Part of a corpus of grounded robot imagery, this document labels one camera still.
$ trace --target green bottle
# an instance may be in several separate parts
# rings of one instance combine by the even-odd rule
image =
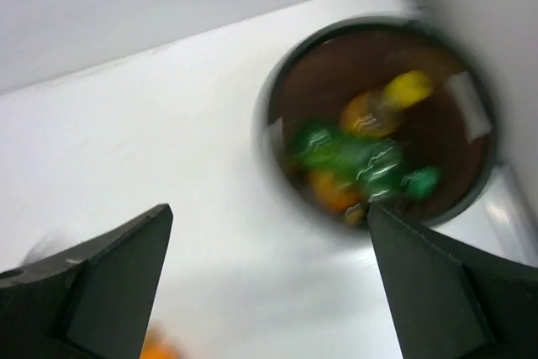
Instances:
[[[329,169],[354,182],[368,202],[398,195],[429,197],[440,180],[435,167],[410,171],[401,148],[390,139],[344,133],[332,124],[310,122],[291,144],[292,159],[306,169]]]

